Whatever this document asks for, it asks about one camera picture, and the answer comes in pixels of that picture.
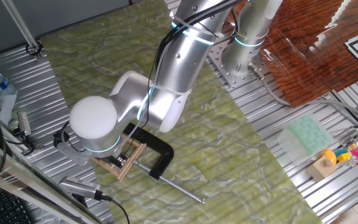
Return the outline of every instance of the green marble mat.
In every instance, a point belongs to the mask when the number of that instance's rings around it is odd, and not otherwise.
[[[85,96],[108,96],[128,70],[148,74],[160,39],[170,28],[162,0],[149,0],[42,38],[69,105]],[[120,183],[94,165],[99,183],[128,212],[131,223],[320,223],[229,93],[205,64],[183,114],[169,133],[175,157],[164,176],[204,205],[136,166]],[[139,161],[149,167],[157,153]],[[122,211],[108,203],[117,223]]]

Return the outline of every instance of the perforated metal plate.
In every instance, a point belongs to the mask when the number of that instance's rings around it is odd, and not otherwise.
[[[221,42],[220,44],[213,46],[208,55],[211,58],[211,60],[213,61],[213,63],[215,64],[215,66],[218,68],[218,70],[221,72],[222,78],[226,80],[227,84],[229,84],[231,88],[237,88],[237,87],[242,86],[242,85],[246,84],[247,82],[255,79],[255,76],[252,72],[233,74],[233,73],[230,73],[224,67],[224,65],[222,63],[222,53],[223,53],[223,50],[226,48],[226,45],[228,42],[229,41],[227,40],[227,41]],[[258,61],[258,63],[256,63],[256,66],[259,68],[259,70],[263,74],[266,74],[270,70],[264,62],[263,55],[260,54],[259,57],[260,57],[260,60]]]

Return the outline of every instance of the metal table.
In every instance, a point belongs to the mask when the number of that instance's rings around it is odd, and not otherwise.
[[[166,0],[168,7],[175,13],[180,0]],[[232,27],[228,24],[224,34],[229,36]],[[340,209],[330,210],[342,200],[358,190],[358,165],[354,168],[342,167],[327,179],[316,183],[306,172],[309,162],[294,166],[291,160],[276,142],[281,130],[293,119],[305,114],[313,113],[331,133],[336,142],[331,149],[339,147],[338,141],[354,132],[353,123],[346,116],[329,105],[301,106],[293,109],[277,103],[256,79],[238,88],[232,89],[221,78],[221,74],[214,68],[211,60],[207,60],[218,78],[243,111],[247,119],[254,125],[266,145],[277,158],[279,163],[298,187],[301,194],[311,208],[321,216],[329,212],[324,222],[330,222],[333,217],[346,211],[352,204],[358,202],[358,195],[351,202]],[[79,179],[97,182],[92,167],[79,166],[71,159],[57,151],[52,145],[52,134],[59,130],[68,120],[69,110],[59,85],[52,72],[47,56],[36,60],[25,52],[24,47],[0,54],[0,72],[2,72],[19,90],[19,96],[14,106],[14,112],[26,111],[29,116],[32,134],[30,140],[42,142],[44,149],[36,150],[28,159],[39,169],[44,171],[54,181],[58,182],[69,175]],[[273,92],[282,96],[282,92],[273,80],[271,74],[266,74],[266,80]],[[358,83],[338,93],[351,106],[358,105]],[[15,128],[17,119],[13,117],[9,127]],[[104,221],[112,221],[106,202],[87,200],[89,209]],[[38,221],[41,209],[31,206],[31,212]]]

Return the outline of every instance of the metal pipe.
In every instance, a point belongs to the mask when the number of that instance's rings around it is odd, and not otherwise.
[[[150,172],[151,169],[148,168],[147,166],[141,164],[140,162],[138,162],[137,160],[134,161],[134,164],[138,165],[140,168],[142,168],[143,170],[146,170],[147,172]],[[190,197],[194,198],[197,202],[204,204],[205,203],[205,199],[204,198],[199,198],[197,196],[195,196],[194,194],[192,194],[191,192],[189,192],[188,190],[184,189],[183,187],[180,187],[179,185],[175,184],[174,182],[172,182],[171,180],[168,180],[166,177],[164,176],[160,176],[160,179],[165,181],[167,184],[170,184],[171,186],[173,186],[174,188],[180,190],[181,192],[189,195]]]
[[[1,0],[4,4],[6,10],[11,15],[13,21],[16,23],[17,28],[22,32],[25,41],[29,44],[30,48],[33,50],[38,50],[38,44],[35,41],[34,37],[31,35],[29,28],[26,26],[23,18],[21,17],[19,11],[17,10],[15,4],[12,0]]]

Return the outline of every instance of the dark wooden surface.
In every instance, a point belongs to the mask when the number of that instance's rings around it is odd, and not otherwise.
[[[262,51],[292,107],[358,81],[357,35],[358,0],[283,0]]]

